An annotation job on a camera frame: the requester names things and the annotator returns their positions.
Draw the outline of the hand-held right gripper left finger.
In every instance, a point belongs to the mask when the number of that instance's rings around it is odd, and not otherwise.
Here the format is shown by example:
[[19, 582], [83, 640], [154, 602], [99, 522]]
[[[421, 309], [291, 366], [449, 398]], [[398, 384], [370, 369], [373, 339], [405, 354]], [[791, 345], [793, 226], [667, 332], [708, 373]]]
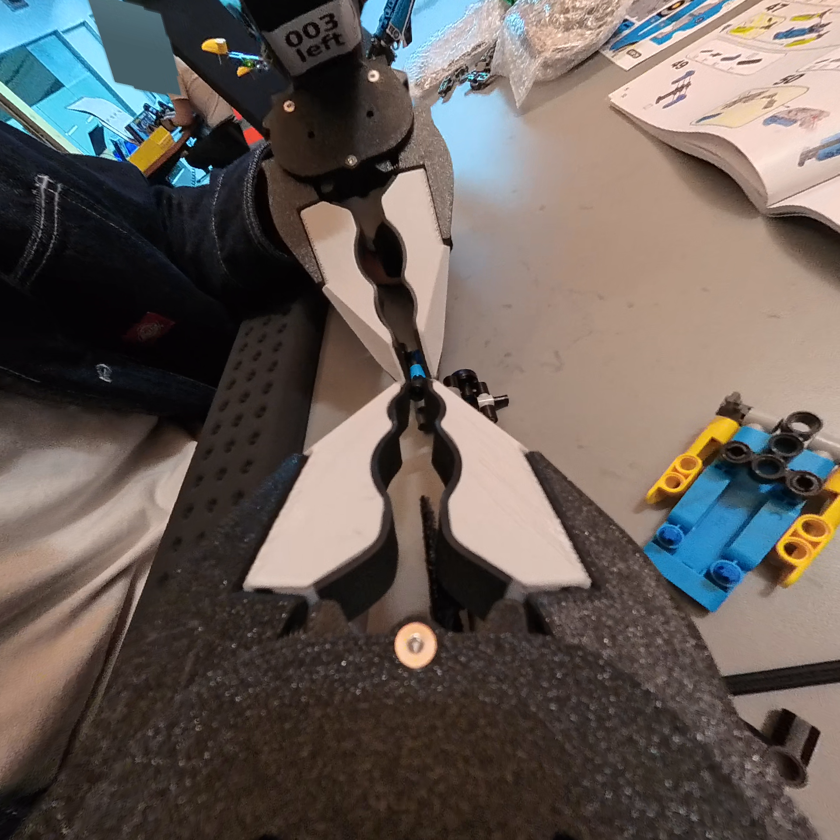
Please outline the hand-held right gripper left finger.
[[245, 577], [247, 592], [372, 607], [396, 577], [388, 484], [402, 465], [402, 386], [311, 446]]

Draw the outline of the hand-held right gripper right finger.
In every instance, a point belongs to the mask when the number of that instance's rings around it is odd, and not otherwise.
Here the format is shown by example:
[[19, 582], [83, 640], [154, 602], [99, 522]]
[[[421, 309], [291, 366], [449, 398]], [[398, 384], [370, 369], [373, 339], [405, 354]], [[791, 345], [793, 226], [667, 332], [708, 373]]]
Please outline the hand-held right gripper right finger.
[[587, 590], [592, 579], [519, 441], [434, 382], [434, 469], [444, 489], [437, 577], [468, 612]]

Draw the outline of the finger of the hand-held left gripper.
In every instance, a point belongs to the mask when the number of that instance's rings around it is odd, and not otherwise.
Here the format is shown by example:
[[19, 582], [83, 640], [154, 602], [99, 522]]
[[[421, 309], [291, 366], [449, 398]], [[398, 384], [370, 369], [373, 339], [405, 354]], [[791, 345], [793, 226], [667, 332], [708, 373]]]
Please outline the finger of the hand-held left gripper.
[[325, 296], [381, 368], [402, 382], [402, 364], [377, 309], [375, 285], [358, 259], [360, 230], [351, 210], [320, 202], [302, 209], [300, 216]]
[[385, 190], [385, 221], [398, 237], [403, 284], [427, 368], [438, 373], [445, 339], [450, 247], [440, 233], [425, 171], [405, 171]]

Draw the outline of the black blue brick assembly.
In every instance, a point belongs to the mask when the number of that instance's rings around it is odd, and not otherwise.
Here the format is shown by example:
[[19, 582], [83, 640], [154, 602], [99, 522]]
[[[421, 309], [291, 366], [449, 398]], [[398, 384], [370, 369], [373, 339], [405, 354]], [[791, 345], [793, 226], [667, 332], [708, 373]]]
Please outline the black blue brick assembly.
[[[421, 351], [408, 351], [404, 354], [404, 367], [407, 374], [409, 396], [414, 404], [416, 425], [420, 432], [430, 433], [432, 420], [427, 406], [427, 366]], [[491, 422], [498, 422], [498, 413], [510, 404], [508, 395], [493, 395], [484, 381], [471, 369], [459, 369], [443, 379], [443, 384], [457, 391], [460, 397], [480, 411]]]

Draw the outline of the yellow blue brick assembly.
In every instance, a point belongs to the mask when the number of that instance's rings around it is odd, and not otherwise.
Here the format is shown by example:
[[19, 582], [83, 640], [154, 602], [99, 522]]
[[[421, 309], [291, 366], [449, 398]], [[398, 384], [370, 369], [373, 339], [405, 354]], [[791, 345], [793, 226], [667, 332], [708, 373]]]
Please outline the yellow blue brick assembly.
[[798, 582], [838, 538], [838, 442], [823, 428], [815, 413], [772, 420], [727, 395], [646, 495], [669, 507], [644, 547], [667, 582], [708, 613], [765, 560], [778, 586]]

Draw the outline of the grey desk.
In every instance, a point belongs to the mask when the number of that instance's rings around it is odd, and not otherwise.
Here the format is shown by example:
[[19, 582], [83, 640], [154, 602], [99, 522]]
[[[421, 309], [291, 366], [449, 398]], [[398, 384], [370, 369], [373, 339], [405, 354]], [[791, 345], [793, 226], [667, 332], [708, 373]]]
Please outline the grey desk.
[[532, 91], [433, 109], [455, 169], [442, 371], [510, 396], [500, 425], [638, 543], [644, 496], [740, 392], [838, 439], [838, 236], [767, 219], [718, 169], [607, 104], [601, 57]]

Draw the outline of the black perforated mat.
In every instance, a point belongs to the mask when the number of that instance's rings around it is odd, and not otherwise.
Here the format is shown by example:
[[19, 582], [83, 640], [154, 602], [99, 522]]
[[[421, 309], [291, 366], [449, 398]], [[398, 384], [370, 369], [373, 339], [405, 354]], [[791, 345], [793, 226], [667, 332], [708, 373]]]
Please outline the black perforated mat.
[[326, 322], [305, 297], [241, 325], [131, 623], [133, 641], [162, 647], [202, 628], [205, 611], [268, 601], [308, 611], [301, 596], [244, 591], [286, 491], [300, 470]]

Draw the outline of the clear plastic bag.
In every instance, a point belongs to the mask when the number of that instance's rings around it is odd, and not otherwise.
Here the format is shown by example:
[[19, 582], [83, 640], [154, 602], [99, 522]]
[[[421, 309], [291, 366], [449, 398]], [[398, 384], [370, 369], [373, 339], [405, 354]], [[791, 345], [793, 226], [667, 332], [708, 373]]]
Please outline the clear plastic bag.
[[614, 34], [631, 1], [517, 1], [503, 18], [492, 60], [522, 109], [534, 86], [556, 80]]
[[459, 20], [426, 38], [403, 64], [412, 99], [431, 96], [459, 68], [492, 53], [509, 9], [504, 1], [475, 2]]

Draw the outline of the white shirt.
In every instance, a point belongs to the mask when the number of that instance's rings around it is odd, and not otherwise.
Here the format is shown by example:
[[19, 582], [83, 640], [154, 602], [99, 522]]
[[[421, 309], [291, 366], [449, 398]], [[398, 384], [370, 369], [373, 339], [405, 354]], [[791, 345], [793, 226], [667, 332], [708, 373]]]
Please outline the white shirt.
[[196, 442], [2, 393], [2, 805], [55, 777], [107, 683]]

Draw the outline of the black axle rod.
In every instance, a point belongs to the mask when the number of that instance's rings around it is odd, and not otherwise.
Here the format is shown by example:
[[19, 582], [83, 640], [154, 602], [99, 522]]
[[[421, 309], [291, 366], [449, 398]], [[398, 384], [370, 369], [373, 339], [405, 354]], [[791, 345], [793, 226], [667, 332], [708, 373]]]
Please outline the black axle rod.
[[722, 681], [729, 695], [733, 697], [837, 685], [839, 660], [725, 675]]

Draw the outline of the blue white leaflet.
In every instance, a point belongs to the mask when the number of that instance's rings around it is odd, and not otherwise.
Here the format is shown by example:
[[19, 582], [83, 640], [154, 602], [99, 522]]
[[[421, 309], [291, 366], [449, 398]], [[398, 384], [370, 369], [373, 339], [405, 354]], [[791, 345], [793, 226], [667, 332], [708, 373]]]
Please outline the blue white leaflet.
[[600, 53], [630, 70], [697, 31], [742, 1], [633, 1]]

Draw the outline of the building instruction booklet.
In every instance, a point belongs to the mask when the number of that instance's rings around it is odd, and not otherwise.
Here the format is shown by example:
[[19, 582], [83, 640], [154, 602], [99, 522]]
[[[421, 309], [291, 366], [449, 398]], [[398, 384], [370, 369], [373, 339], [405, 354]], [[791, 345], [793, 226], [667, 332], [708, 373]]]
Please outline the building instruction booklet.
[[608, 100], [762, 214], [839, 230], [839, 2], [758, 2]]

